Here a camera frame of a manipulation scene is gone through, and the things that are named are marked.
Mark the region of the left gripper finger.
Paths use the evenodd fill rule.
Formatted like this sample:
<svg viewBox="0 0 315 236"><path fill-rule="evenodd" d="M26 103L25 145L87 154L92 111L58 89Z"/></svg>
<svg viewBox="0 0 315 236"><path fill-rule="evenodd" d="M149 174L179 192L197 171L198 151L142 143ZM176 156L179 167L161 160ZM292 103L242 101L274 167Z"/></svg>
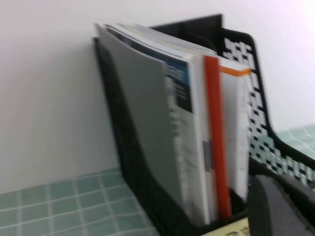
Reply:
<svg viewBox="0 0 315 236"><path fill-rule="evenodd" d="M315 191L287 175L256 175L248 194L252 236L313 236Z"/></svg>

